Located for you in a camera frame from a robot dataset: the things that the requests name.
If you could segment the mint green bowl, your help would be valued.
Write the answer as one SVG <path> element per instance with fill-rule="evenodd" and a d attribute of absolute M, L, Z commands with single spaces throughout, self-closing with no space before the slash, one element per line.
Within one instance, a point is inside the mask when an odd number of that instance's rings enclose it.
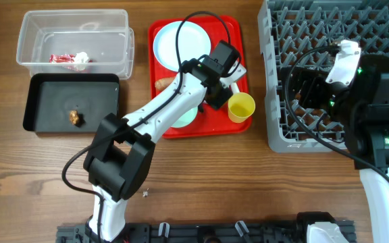
<path fill-rule="evenodd" d="M 174 122 L 172 128 L 183 128 L 191 124 L 198 113 L 198 107 L 194 107 L 191 110 L 187 111 L 184 115 L 182 115 L 177 121 Z"/>

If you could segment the orange carrot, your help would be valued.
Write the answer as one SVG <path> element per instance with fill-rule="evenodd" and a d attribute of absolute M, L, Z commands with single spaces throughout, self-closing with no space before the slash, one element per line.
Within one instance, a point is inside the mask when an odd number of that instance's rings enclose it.
<path fill-rule="evenodd" d="M 155 89 L 158 91 L 165 90 L 173 81 L 175 80 L 174 77 L 169 78 L 162 78 L 155 82 Z"/>

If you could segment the white tissue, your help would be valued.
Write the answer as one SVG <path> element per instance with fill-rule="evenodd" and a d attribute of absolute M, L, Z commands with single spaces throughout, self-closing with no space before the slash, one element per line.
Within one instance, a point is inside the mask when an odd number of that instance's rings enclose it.
<path fill-rule="evenodd" d="M 90 61 L 89 56 L 85 52 L 77 53 L 72 60 L 74 63 L 88 63 Z"/>

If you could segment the brown food scrap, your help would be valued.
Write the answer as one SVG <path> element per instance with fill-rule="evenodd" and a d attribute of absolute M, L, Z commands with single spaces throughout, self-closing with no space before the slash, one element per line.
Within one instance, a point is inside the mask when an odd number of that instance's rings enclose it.
<path fill-rule="evenodd" d="M 77 110 L 70 111 L 69 120 L 74 126 L 77 126 L 80 123 L 80 116 Z"/>

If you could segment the red snack wrapper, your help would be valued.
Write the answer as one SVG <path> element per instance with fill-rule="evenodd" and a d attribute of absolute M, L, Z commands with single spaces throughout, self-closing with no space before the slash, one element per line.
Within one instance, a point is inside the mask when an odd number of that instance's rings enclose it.
<path fill-rule="evenodd" d="M 64 55 L 51 55 L 50 63 L 65 63 L 63 67 L 75 72 L 84 72 L 86 70 L 87 63 L 74 63 L 72 58 L 76 54 L 64 54 Z"/>

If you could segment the light blue bowl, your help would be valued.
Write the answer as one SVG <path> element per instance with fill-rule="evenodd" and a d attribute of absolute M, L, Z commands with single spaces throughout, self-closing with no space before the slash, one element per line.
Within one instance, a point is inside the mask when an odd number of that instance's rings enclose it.
<path fill-rule="evenodd" d="M 239 79 L 241 79 L 247 72 L 247 69 L 240 63 L 237 62 L 234 63 L 232 66 L 232 69 L 236 68 L 236 71 L 229 77 L 220 78 L 220 82 L 223 87 L 229 87 L 232 83 L 237 82 Z"/>

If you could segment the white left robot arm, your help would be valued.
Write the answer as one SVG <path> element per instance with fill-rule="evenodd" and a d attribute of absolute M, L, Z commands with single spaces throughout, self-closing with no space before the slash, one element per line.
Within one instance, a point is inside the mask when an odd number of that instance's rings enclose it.
<path fill-rule="evenodd" d="M 171 84 L 144 107 L 122 119 L 112 113 L 103 118 L 83 164 L 95 194 L 87 223 L 95 242 L 113 242 L 124 230 L 128 199 L 145 181 L 163 134 L 203 102 L 219 109 L 246 72 L 239 63 L 221 65 L 209 57 L 184 61 Z"/>

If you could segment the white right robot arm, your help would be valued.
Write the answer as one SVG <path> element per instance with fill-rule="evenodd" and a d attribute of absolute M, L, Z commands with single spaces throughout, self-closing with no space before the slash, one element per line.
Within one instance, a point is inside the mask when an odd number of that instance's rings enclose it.
<path fill-rule="evenodd" d="M 289 105 L 324 110 L 342 124 L 345 149 L 359 171 L 375 242 L 389 242 L 389 57 L 364 55 L 359 44 L 342 40 L 319 47 L 331 53 L 328 72 L 294 63 L 286 67 L 282 94 Z"/>

